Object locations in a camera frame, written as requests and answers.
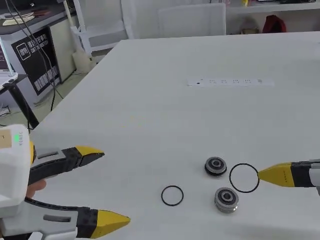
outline white table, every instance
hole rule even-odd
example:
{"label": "white table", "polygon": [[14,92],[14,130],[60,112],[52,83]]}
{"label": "white table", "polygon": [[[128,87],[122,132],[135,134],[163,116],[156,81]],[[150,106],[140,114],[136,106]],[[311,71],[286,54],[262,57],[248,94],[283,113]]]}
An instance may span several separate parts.
{"label": "white table", "polygon": [[[319,32],[122,41],[31,134],[37,148],[89,145],[106,157],[49,179],[37,199],[131,218],[102,239],[318,240],[316,189],[261,182],[226,215],[213,200],[228,174],[204,170],[213,156],[229,170],[320,158],[318,42]],[[187,86],[202,77],[275,86]],[[241,171],[236,184],[254,185]],[[162,203],[167,185],[183,189],[180,205]]]}

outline rubber ring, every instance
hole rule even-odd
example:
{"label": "rubber ring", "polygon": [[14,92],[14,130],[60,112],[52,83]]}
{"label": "rubber ring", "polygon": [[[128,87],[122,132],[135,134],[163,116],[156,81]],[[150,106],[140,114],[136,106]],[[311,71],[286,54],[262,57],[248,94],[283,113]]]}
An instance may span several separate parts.
{"label": "rubber ring", "polygon": [[231,168],[231,170],[230,170],[230,173],[229,173],[229,181],[230,181],[230,184],[231,184],[232,187],[233,187],[236,191],[238,191],[239,193],[250,194],[250,193],[254,192],[254,191],[259,187],[259,184],[260,184],[260,179],[259,179],[259,177],[258,177],[258,181],[257,181],[255,187],[254,187],[252,190],[250,190],[250,191],[242,191],[242,190],[236,188],[236,186],[233,184],[233,182],[232,182],[232,180],[231,180],[231,174],[232,174],[233,170],[234,170],[236,167],[238,167],[238,166],[249,166],[249,167],[251,167],[253,170],[255,170],[256,175],[258,176],[258,170],[257,170],[254,166],[252,166],[251,164],[249,164],[249,163],[238,163],[238,164],[234,165],[233,168]]}
{"label": "rubber ring", "polygon": [[[170,204],[170,203],[167,203],[167,202],[164,200],[164,192],[165,192],[165,190],[167,190],[167,189],[169,189],[169,188],[176,188],[176,189],[179,189],[179,190],[180,190],[180,192],[181,192],[181,194],[182,194],[182,197],[181,197],[181,200],[180,200],[179,202],[177,202],[177,203],[175,203],[175,204]],[[174,207],[174,206],[179,205],[179,204],[183,201],[184,197],[185,197],[184,191],[182,191],[182,189],[181,189],[180,187],[176,186],[176,185],[166,186],[166,187],[162,190],[162,192],[161,192],[161,200],[162,200],[162,202],[163,202],[165,205],[170,206],[170,207]]]}

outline black sign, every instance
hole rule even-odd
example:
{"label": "black sign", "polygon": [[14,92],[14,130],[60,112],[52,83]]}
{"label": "black sign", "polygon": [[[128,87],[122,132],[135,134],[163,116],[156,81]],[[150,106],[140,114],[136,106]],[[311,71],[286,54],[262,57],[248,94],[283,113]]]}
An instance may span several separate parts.
{"label": "black sign", "polygon": [[53,79],[57,79],[59,77],[59,71],[54,47],[50,38],[49,28],[47,27],[37,31],[33,35],[39,46],[50,59],[52,70],[47,57],[44,55],[42,50],[39,49],[39,46],[30,38],[25,37],[19,41],[16,41],[11,46],[25,73],[28,75],[36,94],[40,95],[40,93],[42,93],[50,84],[49,79],[50,82],[53,82]]}
{"label": "black sign", "polygon": [[7,61],[5,59],[5,54],[0,47],[0,70],[9,70]]}

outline green indicator light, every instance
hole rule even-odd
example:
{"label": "green indicator light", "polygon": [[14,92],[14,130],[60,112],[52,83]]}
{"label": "green indicator light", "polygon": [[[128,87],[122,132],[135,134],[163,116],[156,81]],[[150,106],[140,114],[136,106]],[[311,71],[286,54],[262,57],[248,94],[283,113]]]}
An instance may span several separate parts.
{"label": "green indicator light", "polygon": [[14,135],[14,141],[16,143],[19,142],[19,134]]}

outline human hand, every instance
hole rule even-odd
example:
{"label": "human hand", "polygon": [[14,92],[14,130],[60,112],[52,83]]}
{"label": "human hand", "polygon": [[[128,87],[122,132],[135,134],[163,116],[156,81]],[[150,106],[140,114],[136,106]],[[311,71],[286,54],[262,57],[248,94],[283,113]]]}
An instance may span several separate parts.
{"label": "human hand", "polygon": [[44,189],[46,185],[47,183],[44,179],[31,184],[26,190],[26,197],[32,198],[35,195],[36,191]]}

